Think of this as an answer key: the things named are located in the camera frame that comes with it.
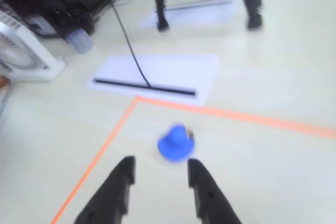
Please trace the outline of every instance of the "black shoe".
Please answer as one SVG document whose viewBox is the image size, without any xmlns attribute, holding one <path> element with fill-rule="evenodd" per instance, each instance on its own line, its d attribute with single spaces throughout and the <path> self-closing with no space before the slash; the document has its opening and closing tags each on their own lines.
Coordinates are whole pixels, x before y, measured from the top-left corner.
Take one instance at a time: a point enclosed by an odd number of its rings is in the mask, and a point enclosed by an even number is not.
<svg viewBox="0 0 336 224">
<path fill-rule="evenodd" d="M 250 16 L 248 18 L 248 22 L 247 22 L 247 29 L 248 30 L 257 30 L 259 28 L 261 28 L 263 25 L 263 21 L 262 21 L 262 17 L 260 14 L 255 14 L 253 16 Z"/>
</svg>

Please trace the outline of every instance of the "white sheet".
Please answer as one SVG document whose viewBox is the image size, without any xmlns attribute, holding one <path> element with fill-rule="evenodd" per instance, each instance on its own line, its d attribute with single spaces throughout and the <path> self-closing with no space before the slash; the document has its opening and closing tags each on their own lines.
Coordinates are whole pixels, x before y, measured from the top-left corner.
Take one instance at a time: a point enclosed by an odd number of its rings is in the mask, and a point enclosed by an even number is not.
<svg viewBox="0 0 336 224">
<path fill-rule="evenodd" d="M 137 55 L 137 59 L 151 85 L 196 90 L 196 97 L 93 83 L 92 80 L 90 80 L 89 88 L 129 95 L 138 94 L 165 101 L 204 105 L 218 66 L 216 55 Z M 93 78 L 146 84 L 131 55 L 111 56 Z"/>
</svg>

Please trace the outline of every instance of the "blue object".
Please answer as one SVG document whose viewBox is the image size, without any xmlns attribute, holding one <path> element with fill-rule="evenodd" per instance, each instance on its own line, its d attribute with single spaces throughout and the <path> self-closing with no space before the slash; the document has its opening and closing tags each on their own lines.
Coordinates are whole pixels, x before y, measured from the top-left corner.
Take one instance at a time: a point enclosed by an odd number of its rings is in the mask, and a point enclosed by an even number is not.
<svg viewBox="0 0 336 224">
<path fill-rule="evenodd" d="M 181 161 L 194 150 L 194 136 L 183 125 L 172 127 L 169 133 L 158 142 L 162 156 L 171 161 Z"/>
</svg>

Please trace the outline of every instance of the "black wire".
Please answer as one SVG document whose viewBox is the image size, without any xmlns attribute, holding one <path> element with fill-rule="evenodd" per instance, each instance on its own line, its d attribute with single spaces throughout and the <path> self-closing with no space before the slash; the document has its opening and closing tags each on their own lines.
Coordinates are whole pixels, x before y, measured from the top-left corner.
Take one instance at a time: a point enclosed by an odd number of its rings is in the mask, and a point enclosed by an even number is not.
<svg viewBox="0 0 336 224">
<path fill-rule="evenodd" d="M 116 9 L 116 7 L 115 7 L 114 4 L 113 4 L 113 0 L 110 0 L 110 3 L 111 3 L 111 6 L 112 6 L 114 12 L 116 13 L 117 19 L 118 19 L 119 24 L 120 24 L 120 26 L 121 26 L 121 29 L 122 29 L 122 31 L 123 31 L 123 33 L 124 33 L 125 39 L 126 39 L 126 41 L 127 41 L 127 45 L 128 45 L 128 47 L 129 47 L 129 49 L 130 49 L 130 51 L 131 51 L 131 53 L 132 53 L 133 59 L 134 59 L 134 61 L 135 61 L 135 63 L 136 63 L 136 66 L 138 67 L 138 70 L 139 70 L 139 72 L 140 72 L 142 78 L 143 78 L 144 81 L 146 82 L 147 86 L 151 88 L 152 86 L 151 86 L 150 83 L 147 81 L 147 79 L 146 79 L 145 75 L 143 74 L 143 72 L 142 72 L 142 70 L 141 70 L 141 68 L 140 68 L 140 66 L 139 66 L 139 63 L 138 63 L 138 61 L 137 61 L 137 59 L 136 59 L 136 57 L 135 57 L 135 54 L 134 54 L 134 52 L 133 52 L 133 49 L 132 49 L 130 40 L 128 39 L 127 33 L 126 33 L 125 28 L 124 28 L 124 26 L 123 26 L 123 24 L 122 24 L 122 22 L 121 22 L 121 19 L 120 19 L 120 17 L 119 17 L 119 14 L 118 14 L 118 12 L 117 12 L 117 9 Z"/>
<path fill-rule="evenodd" d="M 118 12 L 117 12 L 117 10 L 116 10 L 116 8 L 115 8 L 115 6 L 113 5 L 112 2 L 111 2 L 111 6 L 112 6 L 114 12 L 116 13 L 117 19 L 118 19 L 119 24 L 120 24 L 120 26 L 121 26 L 121 29 L 122 29 L 122 31 L 123 31 L 123 33 L 124 33 L 124 35 L 125 35 L 125 39 L 126 39 L 126 41 L 127 41 L 127 45 L 128 45 L 128 47 L 129 47 L 129 49 L 130 49 L 130 51 L 131 51 L 131 53 L 132 53 L 133 59 L 134 59 L 134 61 L 135 61 L 135 63 L 136 63 L 136 66 L 138 67 L 138 70 L 140 71 L 140 74 L 141 74 L 142 78 L 145 80 L 145 82 L 146 82 L 146 84 L 148 85 L 148 87 L 151 88 L 152 86 L 151 86 L 150 83 L 147 81 L 145 75 L 143 74 L 143 72 L 142 72 L 142 70 L 141 70 L 141 68 L 140 68 L 140 66 L 139 66 L 139 64 L 138 64 L 138 61 L 137 61 L 137 59 L 136 59 L 136 57 L 135 57 L 135 54 L 134 54 L 134 52 L 133 52 L 133 49 L 132 49 L 131 43 L 130 43 L 130 41 L 129 41 L 129 39 L 128 39 L 127 33 L 126 33 L 126 31 L 125 31 L 125 28 L 124 28 L 124 26 L 123 26 L 123 24 L 122 24 L 122 22 L 121 22 L 121 19 L 120 19 L 120 17 L 119 17 Z"/>
</svg>

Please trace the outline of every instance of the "orange tape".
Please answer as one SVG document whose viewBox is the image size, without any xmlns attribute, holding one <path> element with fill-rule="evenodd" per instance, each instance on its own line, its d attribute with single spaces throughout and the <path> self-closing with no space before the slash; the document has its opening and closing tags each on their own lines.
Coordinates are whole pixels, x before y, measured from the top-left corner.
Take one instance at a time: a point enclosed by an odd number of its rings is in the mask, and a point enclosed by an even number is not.
<svg viewBox="0 0 336 224">
<path fill-rule="evenodd" d="M 92 161 L 92 163 L 90 164 L 89 168 L 86 170 L 86 172 L 84 173 L 84 175 L 82 176 L 82 178 L 78 182 L 77 186 L 71 192 L 70 196 L 67 198 L 67 200 L 65 201 L 65 203 L 63 204 L 63 206 L 61 207 L 61 209 L 58 211 L 58 213 L 54 217 L 54 219 L 51 222 L 51 224 L 55 224 L 56 223 L 56 221 L 59 219 L 59 217 L 61 216 L 61 214 L 66 209 L 66 207 L 69 205 L 70 201 L 72 200 L 72 198 L 74 197 L 74 195 L 76 194 L 76 192 L 78 191 L 78 189 L 81 187 L 81 185 L 83 184 L 83 182 L 85 181 L 85 179 L 88 177 L 88 175 L 90 174 L 90 172 L 92 171 L 92 169 L 94 168 L 94 166 L 96 165 L 96 163 L 98 162 L 98 160 L 100 159 L 100 157 L 106 151 L 107 147 L 109 147 L 110 143 L 112 142 L 112 140 L 114 139 L 114 137 L 116 136 L 116 134 L 120 131 L 120 129 L 124 125 L 126 119 L 129 117 L 129 115 L 134 110 L 136 104 L 138 103 L 138 100 L 139 100 L 138 96 L 136 98 L 134 98 L 134 100 L 132 101 L 131 105 L 127 108 L 126 112 L 124 113 L 124 115 L 122 116 L 122 118 L 117 123 L 116 127 L 114 128 L 114 130 L 112 131 L 111 135 L 107 138 L 107 140 L 105 141 L 103 147 L 100 149 L 100 151 L 98 152 L 98 154 L 96 155 L 96 157 L 94 158 L 94 160 Z"/>
<path fill-rule="evenodd" d="M 120 121 L 117 123 L 116 127 L 112 131 L 111 135 L 108 137 L 108 139 L 105 141 L 103 147 L 100 149 L 96 157 L 94 158 L 93 162 L 90 164 L 89 168 L 86 170 L 82 178 L 80 179 L 79 183 L 76 185 L 74 190 L 71 192 L 70 196 L 67 198 L 61 209 L 58 211 L 56 216 L 54 217 L 51 224 L 55 224 L 56 221 L 59 219 L 61 214 L 64 212 L 66 207 L 69 205 L 70 201 L 78 191 L 78 189 L 81 187 L 85 179 L 88 177 L 102 154 L 106 151 L 112 140 L 115 138 L 116 134 L 120 131 L 121 127 L 124 125 L 125 121 L 129 117 L 129 115 L 134 110 L 135 106 L 138 102 L 144 102 L 151 105 L 157 105 L 157 106 L 163 106 L 171 109 L 177 109 L 177 110 L 183 110 L 193 113 L 199 113 L 199 114 L 205 114 L 205 115 L 211 115 L 211 116 L 217 116 L 221 118 L 228 118 L 236 121 L 241 122 L 249 122 L 249 123 L 255 123 L 255 124 L 261 124 L 265 126 L 271 126 L 276 127 L 280 129 L 286 129 L 296 132 L 301 132 L 305 134 L 315 135 L 315 136 L 322 136 L 322 137 L 328 137 L 328 138 L 336 138 L 336 130 L 330 129 L 326 127 L 320 127 L 320 126 L 314 126 L 304 123 L 297 123 L 297 122 L 291 122 L 291 121 L 285 121 L 280 119 L 274 119 L 269 118 L 266 116 L 260 116 L 260 115 L 253 115 L 248 113 L 241 113 L 241 112 L 235 112 L 235 111 L 228 111 L 228 110 L 219 110 L 219 109 L 212 109 L 207 107 L 200 107 L 200 106 L 192 106 L 192 105 L 185 105 L 185 104 L 179 104 L 174 102 L 165 102 L 155 99 L 149 99 L 144 98 L 140 96 L 136 96 L 130 106 L 127 108 L 126 112 L 120 119 Z"/>
<path fill-rule="evenodd" d="M 207 107 L 185 105 L 185 104 L 179 104 L 179 103 L 174 103 L 174 102 L 165 102 L 165 101 L 149 99 L 149 98 L 144 98 L 144 97 L 139 97 L 139 101 L 144 102 L 144 103 L 149 103 L 152 105 L 163 106 L 163 107 L 167 107 L 171 109 L 184 110 L 184 111 L 205 114 L 205 115 L 212 115 L 212 116 L 217 116 L 221 118 L 228 118 L 228 119 L 232 119 L 236 121 L 241 121 L 241 122 L 261 124 L 265 126 L 271 126 L 271 127 L 276 127 L 280 129 L 297 131 L 297 132 L 315 135 L 315 136 L 336 138 L 336 130 L 326 128 L 326 127 L 320 127 L 320 126 L 314 126 L 310 124 L 274 119 L 274 118 L 269 118 L 269 117 L 261 116 L 261 115 L 253 115 L 253 114 L 241 113 L 241 112 L 235 112 L 235 111 L 219 110 L 219 109 L 212 109 L 212 108 L 207 108 Z"/>
</svg>

